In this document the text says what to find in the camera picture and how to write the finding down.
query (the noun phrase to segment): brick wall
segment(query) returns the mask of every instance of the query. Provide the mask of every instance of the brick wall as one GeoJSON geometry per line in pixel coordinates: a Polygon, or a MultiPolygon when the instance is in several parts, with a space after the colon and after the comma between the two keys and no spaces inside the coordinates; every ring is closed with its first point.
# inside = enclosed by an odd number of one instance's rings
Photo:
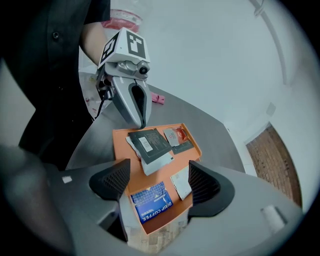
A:
{"type": "Polygon", "coordinates": [[[297,172],[276,130],[269,126],[246,147],[257,176],[274,185],[301,207],[302,197],[297,172]]]}

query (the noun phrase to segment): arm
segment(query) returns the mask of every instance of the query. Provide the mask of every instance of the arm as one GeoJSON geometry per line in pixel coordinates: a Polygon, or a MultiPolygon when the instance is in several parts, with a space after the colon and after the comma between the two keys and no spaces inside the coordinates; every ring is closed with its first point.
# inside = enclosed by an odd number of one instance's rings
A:
{"type": "Polygon", "coordinates": [[[100,22],[94,22],[83,26],[80,47],[97,66],[100,62],[103,47],[107,42],[104,28],[100,22]]]}

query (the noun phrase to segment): black shirt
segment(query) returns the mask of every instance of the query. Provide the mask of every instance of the black shirt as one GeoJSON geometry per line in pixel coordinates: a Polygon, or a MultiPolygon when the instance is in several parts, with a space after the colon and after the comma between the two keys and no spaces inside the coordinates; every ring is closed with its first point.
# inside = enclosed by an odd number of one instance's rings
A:
{"type": "Polygon", "coordinates": [[[110,19],[110,0],[11,2],[2,54],[36,109],[19,145],[63,169],[92,123],[79,83],[80,35],[85,24],[110,19]]]}

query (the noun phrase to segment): blue package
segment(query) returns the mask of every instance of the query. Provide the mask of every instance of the blue package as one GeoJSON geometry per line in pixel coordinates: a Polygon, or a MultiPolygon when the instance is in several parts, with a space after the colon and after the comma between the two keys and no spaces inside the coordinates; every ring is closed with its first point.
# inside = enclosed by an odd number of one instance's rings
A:
{"type": "Polygon", "coordinates": [[[153,219],[174,205],[164,182],[133,194],[131,198],[141,224],[153,219]]]}

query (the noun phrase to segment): gray table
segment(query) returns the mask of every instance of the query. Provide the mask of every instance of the gray table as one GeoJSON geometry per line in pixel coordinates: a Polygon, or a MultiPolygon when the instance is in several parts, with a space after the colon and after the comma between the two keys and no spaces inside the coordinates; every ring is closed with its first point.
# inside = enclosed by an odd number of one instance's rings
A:
{"type": "MultiPolygon", "coordinates": [[[[238,151],[225,126],[197,107],[163,90],[150,90],[165,96],[165,103],[152,103],[147,126],[185,123],[201,151],[201,160],[210,167],[222,166],[245,172],[238,151]]],[[[67,169],[88,167],[115,160],[112,130],[128,125],[111,103],[93,122],[73,152],[67,169]]]]}

